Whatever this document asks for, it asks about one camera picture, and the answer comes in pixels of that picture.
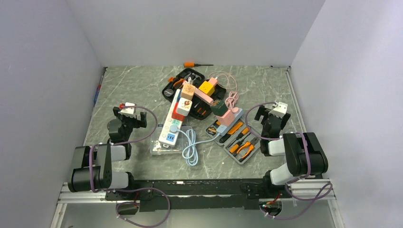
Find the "pink power strip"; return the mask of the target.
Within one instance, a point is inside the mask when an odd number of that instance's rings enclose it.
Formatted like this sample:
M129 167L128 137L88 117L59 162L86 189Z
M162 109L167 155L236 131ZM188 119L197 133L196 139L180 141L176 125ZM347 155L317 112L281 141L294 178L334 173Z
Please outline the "pink power strip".
M216 78L210 78L208 80L208 82L210 82L211 84L213 84L214 86L217 85L218 80ZM202 91L199 90L199 88L195 89L194 95L197 96L198 98L200 98L203 102L207 103L208 105L211 105L212 102L214 101L213 98L211 96L207 96L206 94L204 94Z

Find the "white cube adapter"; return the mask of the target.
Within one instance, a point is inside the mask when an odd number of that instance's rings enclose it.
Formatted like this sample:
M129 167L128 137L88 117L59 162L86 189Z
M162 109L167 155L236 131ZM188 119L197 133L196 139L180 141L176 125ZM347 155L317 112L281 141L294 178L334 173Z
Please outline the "white cube adapter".
M192 100L181 97L175 111L177 114L180 114L182 116L188 116L191 107Z

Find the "yellow cube adapter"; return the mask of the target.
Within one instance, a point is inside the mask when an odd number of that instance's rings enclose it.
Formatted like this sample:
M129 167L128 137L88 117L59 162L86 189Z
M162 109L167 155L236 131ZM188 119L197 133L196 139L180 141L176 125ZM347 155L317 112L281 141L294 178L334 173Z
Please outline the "yellow cube adapter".
M204 81L200 86L199 90L202 91L207 96L211 96L215 91L215 86L208 81Z

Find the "clear plastic screw box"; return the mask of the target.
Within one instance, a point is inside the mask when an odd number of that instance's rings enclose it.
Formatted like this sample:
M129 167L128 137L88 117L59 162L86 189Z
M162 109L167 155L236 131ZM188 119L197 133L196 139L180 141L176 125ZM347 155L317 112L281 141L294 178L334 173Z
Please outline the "clear plastic screw box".
M156 130L150 136L150 154L151 155L165 155L182 153L182 150L189 144L186 136L179 132L178 139L175 146L164 145L159 141L159 136L163 130L163 125L157 125Z

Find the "pink cube socket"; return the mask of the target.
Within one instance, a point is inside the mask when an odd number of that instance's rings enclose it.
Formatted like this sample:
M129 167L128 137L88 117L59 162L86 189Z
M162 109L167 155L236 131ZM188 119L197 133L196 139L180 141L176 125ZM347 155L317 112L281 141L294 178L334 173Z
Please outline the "pink cube socket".
M238 107L228 109L225 115L216 116L216 118L221 125L230 126L235 121L235 116L239 111L240 109Z

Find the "dark green cube adapter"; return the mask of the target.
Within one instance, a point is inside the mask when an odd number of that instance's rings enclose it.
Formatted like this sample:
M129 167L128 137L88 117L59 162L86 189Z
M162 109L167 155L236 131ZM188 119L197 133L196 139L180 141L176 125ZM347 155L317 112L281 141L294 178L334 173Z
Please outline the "dark green cube adapter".
M215 116L223 116L228 111L228 107L226 106L223 100L214 100L210 105L211 111Z

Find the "black tool case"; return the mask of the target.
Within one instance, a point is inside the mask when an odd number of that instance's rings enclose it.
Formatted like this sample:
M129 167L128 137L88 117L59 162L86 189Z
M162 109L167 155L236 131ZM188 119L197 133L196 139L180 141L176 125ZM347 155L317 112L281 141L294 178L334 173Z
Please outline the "black tool case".
M227 92L216 79L206 79L203 74L191 68L185 68L177 76L169 78L168 84L162 89L162 95L169 102L178 103L174 101L177 91L181 93L180 99L191 100L188 116L198 120L208 117L212 113L212 102L223 100Z

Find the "grey tool case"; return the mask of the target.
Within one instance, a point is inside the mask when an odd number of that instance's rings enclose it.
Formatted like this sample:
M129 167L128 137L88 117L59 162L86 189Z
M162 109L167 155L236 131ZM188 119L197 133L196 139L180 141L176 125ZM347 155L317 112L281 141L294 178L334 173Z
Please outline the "grey tool case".
M205 129L205 132L239 165L245 164L260 150L260 138L250 133L244 118L240 118L224 135L218 132L220 126L221 123L216 120Z

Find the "white power strip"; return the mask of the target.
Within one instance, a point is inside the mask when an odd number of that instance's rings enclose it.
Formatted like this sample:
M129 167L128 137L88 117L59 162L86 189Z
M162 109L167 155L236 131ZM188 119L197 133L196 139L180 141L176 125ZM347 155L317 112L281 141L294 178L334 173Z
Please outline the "white power strip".
M167 117L163 124L163 130L159 136L159 141L164 145L175 146L178 139L178 129L181 128L183 121L178 121L171 118L171 113L176 102L179 102L181 98L181 89L177 89L173 101L171 103L170 109L168 111Z

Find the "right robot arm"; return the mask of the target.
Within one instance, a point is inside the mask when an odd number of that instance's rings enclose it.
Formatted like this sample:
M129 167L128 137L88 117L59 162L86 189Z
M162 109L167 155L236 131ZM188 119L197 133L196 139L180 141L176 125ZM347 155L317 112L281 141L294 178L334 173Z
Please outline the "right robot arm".
M265 174L262 192L267 197L274 197L285 184L328 170L327 157L315 133L280 134L289 118L287 105L281 103L272 108L260 105L254 117L262 125L261 153L266 157L285 157L284 164Z

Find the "light blue power strip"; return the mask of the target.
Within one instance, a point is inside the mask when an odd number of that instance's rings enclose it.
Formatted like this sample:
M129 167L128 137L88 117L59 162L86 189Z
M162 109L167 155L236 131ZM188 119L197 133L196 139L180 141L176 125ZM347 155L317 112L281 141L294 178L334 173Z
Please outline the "light blue power strip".
M217 133L219 135L225 135L233 126L234 124L242 117L243 109L242 108L235 108L235 112L231 109L228 109L225 114L222 116L216 115L216 119L220 122L219 127L217 128Z

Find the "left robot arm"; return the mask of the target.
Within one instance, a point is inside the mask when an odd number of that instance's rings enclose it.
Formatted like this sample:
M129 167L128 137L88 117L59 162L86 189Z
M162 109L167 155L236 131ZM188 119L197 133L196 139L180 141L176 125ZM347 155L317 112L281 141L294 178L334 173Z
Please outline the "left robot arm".
M126 161L131 156L129 141L133 129L146 128L147 113L137 117L135 108L113 108L115 118L106 125L109 139L95 147L76 147L70 166L70 179L67 181L71 192L118 189L122 198L129 200L136 195L137 187L129 172L113 171L112 163Z

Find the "wooden beige cube adapter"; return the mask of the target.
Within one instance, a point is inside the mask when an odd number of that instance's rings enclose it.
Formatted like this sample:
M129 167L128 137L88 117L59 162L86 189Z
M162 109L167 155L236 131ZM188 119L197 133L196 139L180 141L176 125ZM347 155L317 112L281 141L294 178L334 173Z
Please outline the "wooden beige cube adapter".
M192 100L196 87L190 84L183 84L181 89L181 98Z

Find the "red cube adapter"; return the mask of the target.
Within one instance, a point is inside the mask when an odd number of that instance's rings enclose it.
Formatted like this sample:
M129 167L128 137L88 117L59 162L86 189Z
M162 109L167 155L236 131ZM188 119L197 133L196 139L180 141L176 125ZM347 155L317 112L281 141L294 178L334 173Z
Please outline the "red cube adapter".
M172 113L171 113L171 118L178 120L178 121L183 121L185 119L185 116L177 113L177 107L178 107L178 102L175 103L175 106L173 107Z

